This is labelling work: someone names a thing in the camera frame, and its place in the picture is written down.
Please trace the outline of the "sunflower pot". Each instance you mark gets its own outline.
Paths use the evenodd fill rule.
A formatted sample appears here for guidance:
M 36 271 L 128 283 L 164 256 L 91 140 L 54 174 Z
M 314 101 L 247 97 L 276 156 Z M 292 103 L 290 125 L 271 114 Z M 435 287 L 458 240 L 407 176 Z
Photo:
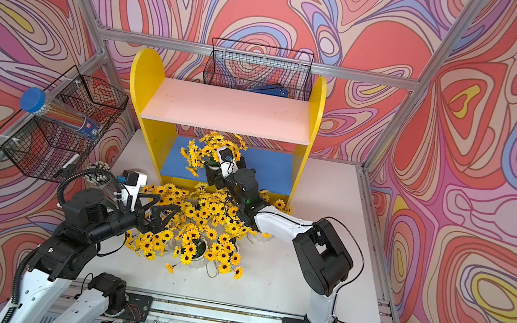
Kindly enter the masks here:
M 260 190 L 259 194 L 262 200 L 265 200 L 279 211 L 289 215 L 292 214 L 292 207 L 289 204 L 288 195 L 271 193 L 268 190 Z
M 217 153 L 220 147 L 228 147 L 233 151 L 237 165 L 242 159 L 242 153 L 248 147 L 240 135 L 233 135 L 234 140 L 214 131 L 204 135 L 198 140 L 190 139 L 188 144 L 180 148 L 180 154 L 186 161 L 185 169 L 190 172 L 194 178 L 199 178 L 199 170 L 209 164 L 211 166 L 220 166 L 219 155 Z
M 216 243 L 210 245 L 204 257 L 210 278 L 232 276 L 235 280 L 241 280 L 244 276 L 242 254 L 236 237 L 221 235 Z
M 180 210 L 176 213 L 171 221 L 171 225 L 180 225 L 186 219 L 186 212 L 189 208 L 194 207 L 193 200 L 189 197 L 189 191 L 181 189 L 174 184 L 148 185 L 140 190 L 143 194 L 153 194 L 159 197 L 156 206 L 176 205 Z
M 193 269 L 205 267 L 209 243 L 200 231 L 188 228 L 175 234 L 167 243 L 166 249 L 171 255 L 166 269 L 173 275 L 179 266 Z
M 186 199 L 185 217 L 200 228 L 224 227 L 230 208 L 228 198 L 226 190 L 215 190 L 207 183 L 198 183 Z
M 247 237 L 247 235 L 256 235 L 255 229 L 247 226 L 239 216 L 238 208 L 235 205 L 227 205 L 224 208 L 224 224 L 225 233 L 237 240 Z
M 173 231 L 168 229 L 158 233 L 141 233 L 132 230 L 128 232 L 125 247 L 148 261 L 153 261 L 164 256 L 173 236 Z

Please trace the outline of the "yellow pink blue wooden shelf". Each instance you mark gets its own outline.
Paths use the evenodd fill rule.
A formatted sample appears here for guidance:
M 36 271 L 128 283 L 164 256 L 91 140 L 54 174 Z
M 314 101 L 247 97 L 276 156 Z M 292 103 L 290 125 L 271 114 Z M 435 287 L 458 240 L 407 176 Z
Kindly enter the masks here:
M 291 204 L 314 146 L 324 115 L 327 83 L 313 84 L 308 101 L 168 79 L 161 55 L 152 49 L 136 53 L 130 75 L 133 103 L 152 166 L 154 183 L 192 187 L 202 181 L 185 171 L 179 149 L 185 140 L 179 126 L 288 143 L 293 151 L 250 148 L 247 165 L 272 199 Z

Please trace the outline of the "clear cup of pencils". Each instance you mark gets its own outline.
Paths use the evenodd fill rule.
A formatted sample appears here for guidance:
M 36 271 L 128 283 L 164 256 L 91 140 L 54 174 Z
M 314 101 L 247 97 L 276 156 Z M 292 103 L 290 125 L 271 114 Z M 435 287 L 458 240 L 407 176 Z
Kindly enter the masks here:
M 109 182 L 111 182 L 109 177 L 110 168 L 111 167 L 103 161 L 94 162 L 84 169 L 84 180 L 95 187 L 107 186 Z

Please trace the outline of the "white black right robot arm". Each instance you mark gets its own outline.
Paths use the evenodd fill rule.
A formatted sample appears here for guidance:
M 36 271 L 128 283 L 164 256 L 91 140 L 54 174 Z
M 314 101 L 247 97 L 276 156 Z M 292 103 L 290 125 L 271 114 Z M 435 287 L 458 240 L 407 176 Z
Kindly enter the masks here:
M 310 287 L 309 309 L 304 318 L 285 318 L 283 323 L 337 323 L 336 288 L 348 279 L 354 263 L 333 225 L 326 218 L 311 222 L 279 211 L 260 195 L 253 169 L 231 172 L 229 167 L 224 162 L 207 163 L 204 169 L 208 184 L 227 190 L 238 209 L 237 216 L 249 228 L 293 246 Z

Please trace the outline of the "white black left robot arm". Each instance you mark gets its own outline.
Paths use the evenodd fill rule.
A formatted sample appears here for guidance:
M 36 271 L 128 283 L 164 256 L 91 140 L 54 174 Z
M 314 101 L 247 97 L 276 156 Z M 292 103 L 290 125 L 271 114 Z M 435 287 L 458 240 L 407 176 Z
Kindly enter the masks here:
M 0 323 L 40 323 L 51 306 L 92 260 L 101 258 L 101 244 L 129 231 L 165 231 L 180 208 L 163 204 L 158 194 L 143 192 L 146 175 L 126 170 L 88 168 L 70 174 L 57 188 L 64 220 L 52 236 L 21 261 L 13 277 L 9 302 Z M 113 323 L 142 323 L 152 298 L 129 294 L 125 280 L 101 273 L 51 323 L 92 323 L 99 316 Z

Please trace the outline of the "clear tube with blue cap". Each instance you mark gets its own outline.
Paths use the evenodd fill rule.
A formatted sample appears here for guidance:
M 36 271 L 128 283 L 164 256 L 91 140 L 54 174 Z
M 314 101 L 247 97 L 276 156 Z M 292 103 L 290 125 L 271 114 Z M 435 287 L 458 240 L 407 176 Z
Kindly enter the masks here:
M 20 99 L 20 108 L 43 120 L 58 124 L 87 140 L 97 140 L 101 125 L 92 118 L 68 106 L 63 101 L 50 98 L 45 91 L 30 88 Z

